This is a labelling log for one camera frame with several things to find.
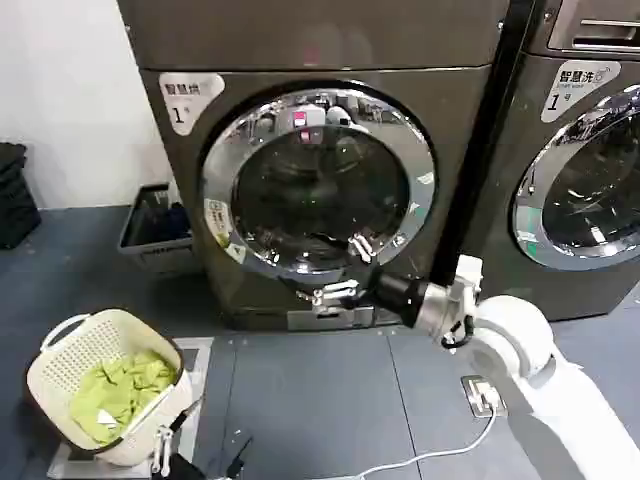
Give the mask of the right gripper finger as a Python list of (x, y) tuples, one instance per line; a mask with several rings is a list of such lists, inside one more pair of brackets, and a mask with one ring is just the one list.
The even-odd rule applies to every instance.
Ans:
[(349, 265), (356, 275), (371, 276), (379, 267), (378, 254), (361, 233), (348, 238)]
[(316, 315), (330, 315), (373, 306), (366, 288), (357, 280), (326, 285), (295, 284), (295, 294)]

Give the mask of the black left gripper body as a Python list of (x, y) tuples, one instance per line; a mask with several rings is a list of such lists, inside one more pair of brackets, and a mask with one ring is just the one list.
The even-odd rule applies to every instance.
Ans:
[(169, 458), (168, 480), (207, 480), (206, 474), (196, 465), (179, 453), (172, 453)]

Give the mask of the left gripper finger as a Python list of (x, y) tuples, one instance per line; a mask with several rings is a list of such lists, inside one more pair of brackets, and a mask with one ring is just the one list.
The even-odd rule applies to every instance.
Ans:
[(246, 456), (252, 442), (253, 442), (253, 437), (250, 436), (246, 440), (244, 445), (238, 450), (238, 452), (236, 453), (236, 455), (233, 457), (232, 461), (228, 465), (225, 471), (226, 476), (239, 476), (242, 473), (246, 463)]
[(172, 454), (173, 436), (180, 430), (184, 422), (200, 405), (201, 399), (195, 400), (183, 410), (169, 426), (161, 425), (155, 434), (154, 450), (151, 461), (152, 474), (169, 474), (171, 472), (170, 458)]

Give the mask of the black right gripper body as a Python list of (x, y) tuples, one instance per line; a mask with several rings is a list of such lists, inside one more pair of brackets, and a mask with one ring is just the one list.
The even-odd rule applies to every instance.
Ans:
[(428, 286), (424, 279), (408, 279), (378, 270), (371, 277), (371, 301), (397, 315), (405, 326), (414, 328)]

